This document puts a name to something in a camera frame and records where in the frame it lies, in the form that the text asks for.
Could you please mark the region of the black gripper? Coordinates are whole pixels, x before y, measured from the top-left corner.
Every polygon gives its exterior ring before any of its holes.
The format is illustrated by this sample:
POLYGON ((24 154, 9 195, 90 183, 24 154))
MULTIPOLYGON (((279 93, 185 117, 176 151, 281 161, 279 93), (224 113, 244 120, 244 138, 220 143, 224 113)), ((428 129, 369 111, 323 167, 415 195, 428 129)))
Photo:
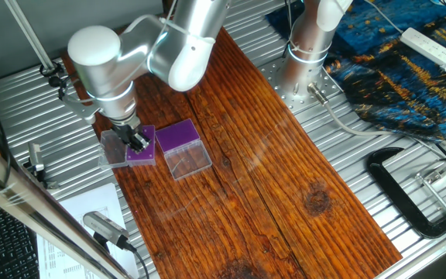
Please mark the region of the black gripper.
POLYGON ((123 143, 133 152, 141 153, 150 145, 150 139, 143 133, 139 133, 140 124, 119 124, 113 123, 112 129, 123 141, 123 143))

